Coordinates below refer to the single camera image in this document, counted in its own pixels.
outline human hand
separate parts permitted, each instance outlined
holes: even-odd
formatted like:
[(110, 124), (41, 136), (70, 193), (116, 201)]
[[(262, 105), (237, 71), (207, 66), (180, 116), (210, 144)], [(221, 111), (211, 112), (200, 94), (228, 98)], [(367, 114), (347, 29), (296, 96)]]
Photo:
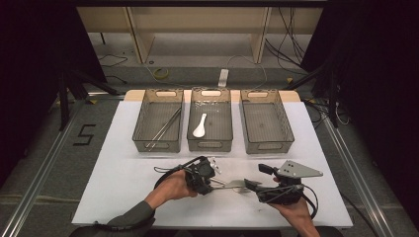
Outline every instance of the human hand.
[(304, 198), (301, 197), (297, 203), (293, 204), (282, 205), (269, 203), (269, 205), (277, 209), (302, 237), (320, 236), (311, 220), (307, 202)]
[(145, 201), (148, 202), (151, 208), (156, 209), (170, 199), (196, 197), (198, 193), (187, 186), (185, 176), (184, 170), (173, 173), (161, 182), (161, 184), (145, 198)]

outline white plastic spoon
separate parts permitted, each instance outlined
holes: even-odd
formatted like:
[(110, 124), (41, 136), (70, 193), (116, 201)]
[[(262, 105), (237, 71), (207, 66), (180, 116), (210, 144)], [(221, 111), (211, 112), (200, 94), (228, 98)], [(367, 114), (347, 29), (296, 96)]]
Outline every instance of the white plastic spoon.
[(206, 129), (204, 128), (204, 123), (206, 122), (207, 114), (203, 114), (201, 117), (201, 122), (195, 128), (194, 132), (192, 133), (195, 137), (203, 137), (206, 134)]

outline table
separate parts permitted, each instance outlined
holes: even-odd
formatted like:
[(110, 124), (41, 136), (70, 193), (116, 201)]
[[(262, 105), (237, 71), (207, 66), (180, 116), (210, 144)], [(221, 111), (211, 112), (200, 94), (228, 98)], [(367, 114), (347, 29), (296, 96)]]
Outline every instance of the table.
[[(228, 153), (190, 152), (186, 139), (189, 113), (184, 113), (182, 148), (177, 154), (140, 154), (131, 140), (141, 105), (143, 91), (128, 92), (120, 102), (102, 147), (92, 176), (72, 220), (86, 225), (94, 221), (105, 223), (133, 207), (153, 189), (161, 174), (153, 167), (173, 168), (200, 155), (214, 156), (222, 171), (215, 177), (230, 181), (247, 178), (274, 187), (272, 177), (258, 171), (258, 164), (281, 167), (286, 160), (323, 172), (323, 177), (302, 179), (318, 196), (319, 209), (315, 225), (349, 228), (352, 221), (340, 198), (330, 168), (312, 127), (308, 113), (296, 92), (282, 93), (284, 106), (293, 129), (295, 142), (287, 154), (247, 155), (238, 110), (238, 91), (231, 91), (233, 143)], [(185, 91), (188, 102), (191, 91)], [(313, 194), (305, 194), (314, 199)], [(238, 194), (232, 190), (217, 190), (206, 196), (172, 200), (156, 211), (154, 228), (224, 228), (277, 229), (290, 227), (278, 212), (262, 204), (254, 193)]]

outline transparent storage tray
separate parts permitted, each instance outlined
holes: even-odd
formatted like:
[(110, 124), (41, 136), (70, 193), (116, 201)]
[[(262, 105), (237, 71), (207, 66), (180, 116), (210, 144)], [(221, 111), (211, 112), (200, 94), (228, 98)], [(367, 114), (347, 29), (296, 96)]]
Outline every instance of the transparent storage tray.
[(181, 89), (146, 90), (132, 140), (139, 152), (180, 152)]
[[(193, 132), (200, 124), (202, 114), (207, 114), (205, 135), (195, 137)], [(193, 88), (188, 124), (190, 151), (231, 151), (233, 129), (231, 97), (227, 89)]]
[(240, 113), (247, 154), (290, 150), (293, 131), (277, 90), (240, 91)]

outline black sleeve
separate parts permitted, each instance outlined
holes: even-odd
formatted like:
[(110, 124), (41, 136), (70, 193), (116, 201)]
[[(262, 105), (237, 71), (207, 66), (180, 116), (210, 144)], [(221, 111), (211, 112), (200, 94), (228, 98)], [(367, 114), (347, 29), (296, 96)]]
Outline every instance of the black sleeve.
[[(107, 225), (79, 227), (70, 237), (137, 237), (144, 236), (154, 222), (154, 210), (142, 201), (125, 214), (108, 222)], [(129, 227), (128, 230), (111, 230)]]

